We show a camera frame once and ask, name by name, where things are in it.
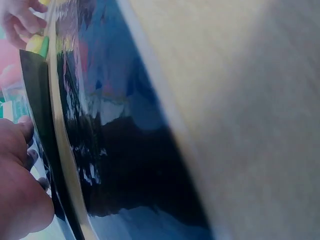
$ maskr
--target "hand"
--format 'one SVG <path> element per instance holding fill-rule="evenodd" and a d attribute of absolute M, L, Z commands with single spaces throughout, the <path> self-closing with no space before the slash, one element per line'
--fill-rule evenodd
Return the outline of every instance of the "hand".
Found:
<path fill-rule="evenodd" d="M 26 43 L 19 35 L 31 37 L 47 22 L 35 16 L 29 8 L 45 13 L 48 8 L 38 0 L 0 0 L 0 24 L 8 41 L 20 49 L 26 48 Z"/>
<path fill-rule="evenodd" d="M 34 126 L 23 116 L 18 124 L 0 119 L 0 236 L 20 239 L 46 228 L 54 216 L 51 198 L 26 169 L 27 143 Z"/>

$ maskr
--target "finger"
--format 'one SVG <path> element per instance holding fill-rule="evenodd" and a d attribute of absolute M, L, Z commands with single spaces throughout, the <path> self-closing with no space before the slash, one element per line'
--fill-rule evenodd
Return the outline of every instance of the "finger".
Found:
<path fill-rule="evenodd" d="M 40 24 L 37 17 L 28 8 L 19 11 L 16 14 L 16 17 L 30 33 L 35 34 L 40 30 Z"/>
<path fill-rule="evenodd" d="M 43 190 L 47 191 L 50 187 L 50 183 L 47 179 L 44 177 L 40 177 L 37 182 L 40 184 L 40 186 L 43 188 Z"/>
<path fill-rule="evenodd" d="M 35 165 L 39 155 L 36 150 L 31 149 L 27 151 L 26 161 L 23 163 L 23 167 L 29 172 L 32 167 Z"/>
<path fill-rule="evenodd" d="M 19 34 L 16 32 L 13 24 L 4 24 L 3 30 L 5 32 L 6 39 L 9 41 L 9 43 L 11 43 L 19 49 L 26 49 L 27 43 L 21 39 Z"/>
<path fill-rule="evenodd" d="M 30 142 L 28 142 L 28 148 L 30 148 L 33 144 L 34 144 L 34 138 L 32 138 Z"/>
<path fill-rule="evenodd" d="M 47 21 L 42 19 L 41 17 L 35 16 L 38 21 L 40 28 L 44 29 L 47 26 Z"/>
<path fill-rule="evenodd" d="M 32 37 L 32 34 L 21 24 L 14 24 L 15 31 L 22 37 L 27 37 L 30 39 Z"/>
<path fill-rule="evenodd" d="M 32 0 L 30 3 L 30 7 L 38 13 L 46 13 L 48 11 L 48 7 L 38 0 Z"/>
<path fill-rule="evenodd" d="M 22 116 L 18 120 L 17 126 L 22 132 L 25 142 L 29 143 L 34 135 L 34 124 L 29 116 Z"/>

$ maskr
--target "black vinyl wrap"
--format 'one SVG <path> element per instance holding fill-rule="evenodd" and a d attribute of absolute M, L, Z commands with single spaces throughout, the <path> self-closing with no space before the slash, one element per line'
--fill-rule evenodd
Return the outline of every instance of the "black vinyl wrap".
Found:
<path fill-rule="evenodd" d="M 213 239 L 117 2 L 69 0 L 57 13 L 63 115 L 96 235 Z"/>

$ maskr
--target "beige surface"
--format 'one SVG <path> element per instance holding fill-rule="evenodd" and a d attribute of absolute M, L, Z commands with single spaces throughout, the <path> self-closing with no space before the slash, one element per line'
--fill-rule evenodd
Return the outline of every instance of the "beige surface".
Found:
<path fill-rule="evenodd" d="M 49 86 L 55 137 L 59 150 L 64 179 L 67 189 L 69 190 L 71 202 L 79 221 L 83 236 L 86 240 L 94 240 L 97 238 L 88 219 L 88 213 L 81 191 L 74 155 L 70 148 L 70 143 L 67 136 L 60 98 L 59 79 L 57 73 L 55 0 L 51 2 L 50 7 L 51 17 L 45 33 L 50 39 L 47 61 L 49 66 Z"/>
<path fill-rule="evenodd" d="M 118 2 L 218 239 L 320 239 L 320 1 Z"/>

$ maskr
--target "glossy black surface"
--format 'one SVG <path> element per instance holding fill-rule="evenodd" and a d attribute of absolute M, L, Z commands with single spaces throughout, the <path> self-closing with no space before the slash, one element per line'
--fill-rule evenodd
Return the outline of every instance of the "glossy black surface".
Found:
<path fill-rule="evenodd" d="M 212 239 L 116 1 L 72 0 L 58 12 L 63 114 L 97 236 Z"/>
<path fill-rule="evenodd" d="M 20 50 L 24 87 L 36 128 L 35 140 L 43 160 L 46 177 L 51 186 L 54 212 L 68 240 L 82 239 L 80 225 L 75 216 L 62 174 L 58 146 L 52 120 L 48 64 L 39 54 Z"/>

